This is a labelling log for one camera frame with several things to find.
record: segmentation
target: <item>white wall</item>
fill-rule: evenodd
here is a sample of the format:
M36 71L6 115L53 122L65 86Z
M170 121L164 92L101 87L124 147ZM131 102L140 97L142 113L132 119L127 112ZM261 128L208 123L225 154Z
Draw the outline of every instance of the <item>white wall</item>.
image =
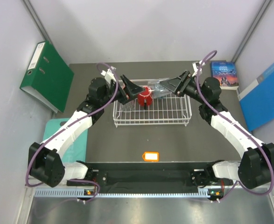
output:
M68 63L231 60L261 0L31 0Z
M274 1L236 63L240 87L246 88L273 62ZM274 120L258 128L253 134L264 142L274 143Z
M19 89L42 41L20 0L0 1L0 224L13 223L25 184L28 147L40 141L49 109Z

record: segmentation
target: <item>cup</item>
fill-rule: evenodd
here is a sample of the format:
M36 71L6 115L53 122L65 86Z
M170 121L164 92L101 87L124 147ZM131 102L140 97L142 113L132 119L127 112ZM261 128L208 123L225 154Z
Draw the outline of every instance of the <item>cup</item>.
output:
M146 110L147 106L150 106L152 104L152 96L151 89L148 86L144 86L143 88L145 89L145 91L139 93L138 103Z

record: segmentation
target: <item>teal mat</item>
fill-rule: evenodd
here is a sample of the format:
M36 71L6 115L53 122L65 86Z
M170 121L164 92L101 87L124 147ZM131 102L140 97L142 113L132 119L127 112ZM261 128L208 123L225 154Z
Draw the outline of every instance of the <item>teal mat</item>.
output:
M58 129L63 126L69 118L64 119L52 119L47 122L44 130L43 140L48 139ZM87 135L88 130L84 131L75 142L66 150L62 157L62 162L75 162L86 160L86 149L87 149Z

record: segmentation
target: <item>rack wire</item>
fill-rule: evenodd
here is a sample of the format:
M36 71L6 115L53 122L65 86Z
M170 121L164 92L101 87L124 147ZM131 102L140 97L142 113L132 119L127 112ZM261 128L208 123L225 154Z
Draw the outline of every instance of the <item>rack wire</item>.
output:
M132 80L140 86L147 85L148 79ZM135 99L134 107L130 111L123 111L118 101L114 102L113 120L115 126L127 125L185 125L192 117L190 98L177 97L174 94L163 98L153 99L146 110Z

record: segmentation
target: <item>orange tag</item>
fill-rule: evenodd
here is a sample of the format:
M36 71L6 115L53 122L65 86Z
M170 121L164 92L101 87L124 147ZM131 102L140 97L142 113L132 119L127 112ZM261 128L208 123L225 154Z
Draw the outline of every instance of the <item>orange tag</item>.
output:
M142 155L142 158L146 162L158 162L159 161L159 153L158 152L145 152Z

